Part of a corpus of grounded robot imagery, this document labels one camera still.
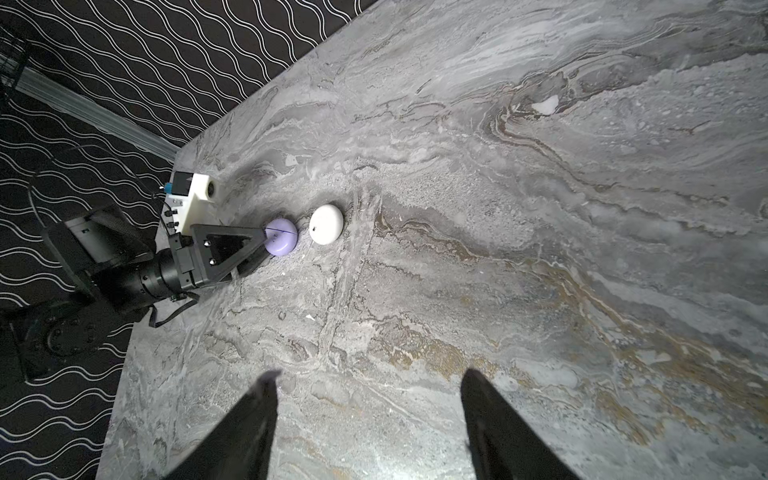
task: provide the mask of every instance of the black cylinder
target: black cylinder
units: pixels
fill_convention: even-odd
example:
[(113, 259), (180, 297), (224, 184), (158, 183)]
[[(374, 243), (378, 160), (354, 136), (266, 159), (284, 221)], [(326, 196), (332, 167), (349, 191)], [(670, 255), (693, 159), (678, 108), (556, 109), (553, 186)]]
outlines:
[(168, 248), (157, 252), (151, 260), (109, 270), (97, 283), (120, 313), (150, 306), (181, 292), (174, 257)]

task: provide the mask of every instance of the purple egg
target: purple egg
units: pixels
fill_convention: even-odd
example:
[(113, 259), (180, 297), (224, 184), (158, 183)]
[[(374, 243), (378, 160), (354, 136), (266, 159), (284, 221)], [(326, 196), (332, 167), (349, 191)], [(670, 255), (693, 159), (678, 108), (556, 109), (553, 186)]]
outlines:
[(266, 242), (264, 246), (266, 251), (275, 257), (287, 255), (294, 248), (299, 239), (296, 233), (296, 226), (286, 218), (276, 218), (264, 227), (266, 233)]

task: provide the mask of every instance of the white ball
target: white ball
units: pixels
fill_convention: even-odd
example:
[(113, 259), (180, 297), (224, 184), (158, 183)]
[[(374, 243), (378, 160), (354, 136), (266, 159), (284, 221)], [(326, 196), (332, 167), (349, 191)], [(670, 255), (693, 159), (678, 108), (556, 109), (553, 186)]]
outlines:
[(315, 243), (327, 245), (339, 238), (343, 227), (341, 210), (331, 204), (323, 205), (310, 218), (310, 237)]

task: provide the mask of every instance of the gray marble tabletop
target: gray marble tabletop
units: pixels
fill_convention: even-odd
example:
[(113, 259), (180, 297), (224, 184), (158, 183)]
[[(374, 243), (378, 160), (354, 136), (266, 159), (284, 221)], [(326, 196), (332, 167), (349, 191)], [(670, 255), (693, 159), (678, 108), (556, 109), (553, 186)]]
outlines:
[(471, 478), (470, 366), (583, 478), (764, 477), (766, 11), (376, 3), (180, 151), (300, 241), (135, 326), (98, 477), (169, 472), (278, 368), (272, 478)]

